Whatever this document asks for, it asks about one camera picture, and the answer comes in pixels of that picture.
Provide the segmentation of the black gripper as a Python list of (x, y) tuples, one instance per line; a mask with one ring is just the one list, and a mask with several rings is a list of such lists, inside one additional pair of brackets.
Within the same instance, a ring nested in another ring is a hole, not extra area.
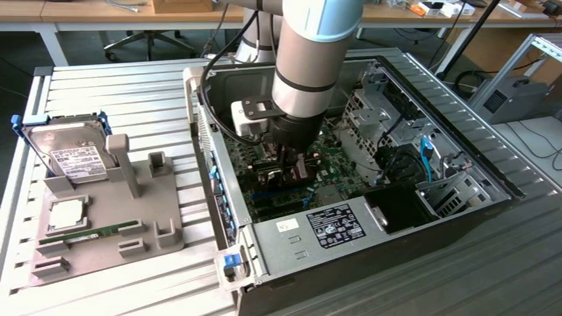
[(299, 154), (306, 154), (319, 136), (326, 112), (299, 118), (288, 114), (268, 120), (275, 143), (283, 147), (283, 162), (295, 165)]

